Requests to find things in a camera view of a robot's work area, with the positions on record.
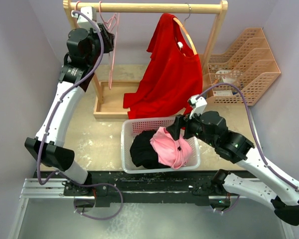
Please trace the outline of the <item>pink t shirt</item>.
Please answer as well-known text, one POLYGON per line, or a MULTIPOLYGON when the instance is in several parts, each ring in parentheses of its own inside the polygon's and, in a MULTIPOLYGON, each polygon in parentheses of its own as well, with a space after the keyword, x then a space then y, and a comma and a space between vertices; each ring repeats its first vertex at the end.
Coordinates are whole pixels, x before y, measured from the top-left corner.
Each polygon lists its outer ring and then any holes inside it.
POLYGON ((177 170, 187 164, 191 155, 192 147, 185 139, 174 140, 165 127, 160 127, 150 144, 158 155, 158 162, 177 170))

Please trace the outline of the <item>red t shirt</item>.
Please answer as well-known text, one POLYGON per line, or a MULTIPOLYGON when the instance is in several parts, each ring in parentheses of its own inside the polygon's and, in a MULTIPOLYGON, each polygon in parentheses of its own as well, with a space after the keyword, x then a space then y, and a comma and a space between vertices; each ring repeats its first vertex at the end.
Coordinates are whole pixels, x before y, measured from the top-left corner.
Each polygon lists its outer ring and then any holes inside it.
POLYGON ((124 95, 129 119, 168 117, 191 112, 190 97, 202 92, 200 58, 187 45, 175 16, 164 13, 147 52, 150 63, 135 93, 124 95))

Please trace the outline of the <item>black t shirt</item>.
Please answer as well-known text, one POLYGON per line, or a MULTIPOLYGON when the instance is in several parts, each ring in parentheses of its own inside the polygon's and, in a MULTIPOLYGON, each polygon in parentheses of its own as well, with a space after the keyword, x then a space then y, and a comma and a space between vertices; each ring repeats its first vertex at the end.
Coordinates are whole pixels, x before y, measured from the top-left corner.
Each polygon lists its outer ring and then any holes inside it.
POLYGON ((146 130, 137 135, 130 147, 130 155, 136 167, 143 166, 146 169, 161 169, 168 166, 159 163, 158 154, 150 144, 150 140, 156 130, 146 130))

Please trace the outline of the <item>wooden hanger with metal hook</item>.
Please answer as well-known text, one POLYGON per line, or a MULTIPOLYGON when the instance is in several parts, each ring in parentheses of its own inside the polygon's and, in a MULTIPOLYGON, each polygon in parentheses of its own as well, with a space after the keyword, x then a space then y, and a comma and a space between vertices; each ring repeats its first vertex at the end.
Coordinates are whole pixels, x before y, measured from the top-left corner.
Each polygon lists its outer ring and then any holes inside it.
POLYGON ((176 22, 176 23, 179 25, 180 29, 181 29, 181 30, 183 31, 183 33, 185 34, 185 36, 186 36, 186 38, 187 38, 187 40, 188 40, 188 43, 189 43, 189 45, 190 45, 190 47, 191 47, 191 49, 192 49, 192 51, 193 51, 193 54, 194 54, 194 55, 197 55, 197 51, 196 51, 195 45, 194 45, 194 43, 193 43, 193 41, 192 41, 192 39, 191 39, 189 33, 188 33, 187 30, 185 29, 185 22, 186 22, 187 19, 190 18, 190 16, 191 16, 191 11, 192 11, 192 9, 191 9, 191 5, 188 4, 188 3, 186 3, 186 5, 188 6, 188 9, 189 9, 189 15, 188 15, 188 17, 184 20, 184 23, 181 23, 181 21, 180 21, 177 17, 174 17, 174 18, 173 18, 173 21, 176 22))

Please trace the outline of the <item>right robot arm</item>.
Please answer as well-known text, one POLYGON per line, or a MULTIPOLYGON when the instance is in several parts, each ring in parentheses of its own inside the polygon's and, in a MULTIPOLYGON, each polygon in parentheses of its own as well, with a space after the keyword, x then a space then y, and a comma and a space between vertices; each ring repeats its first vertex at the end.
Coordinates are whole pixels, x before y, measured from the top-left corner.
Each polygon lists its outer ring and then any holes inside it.
POLYGON ((212 179, 212 191, 217 195, 225 192, 238 194, 259 202, 292 226, 299 225, 299 181, 268 160, 260 149, 242 134, 228 129, 226 120, 218 112, 208 111, 201 115, 176 116, 166 130, 174 140, 196 137, 213 147, 222 159, 244 168, 259 182, 243 179, 226 170, 218 170, 212 179))

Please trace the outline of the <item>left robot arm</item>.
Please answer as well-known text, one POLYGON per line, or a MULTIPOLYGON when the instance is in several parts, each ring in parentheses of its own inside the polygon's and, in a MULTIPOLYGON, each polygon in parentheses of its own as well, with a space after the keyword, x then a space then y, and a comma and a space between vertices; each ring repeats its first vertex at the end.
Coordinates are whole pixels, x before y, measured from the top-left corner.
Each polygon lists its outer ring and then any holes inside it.
POLYGON ((78 102, 95 75, 104 53, 114 49, 114 38, 105 26, 79 27, 68 33, 67 53, 57 83, 57 91, 48 115, 34 138, 24 146, 41 165, 54 168, 71 181, 81 195, 91 193, 92 175, 75 161, 75 153, 64 148, 66 132, 78 102))

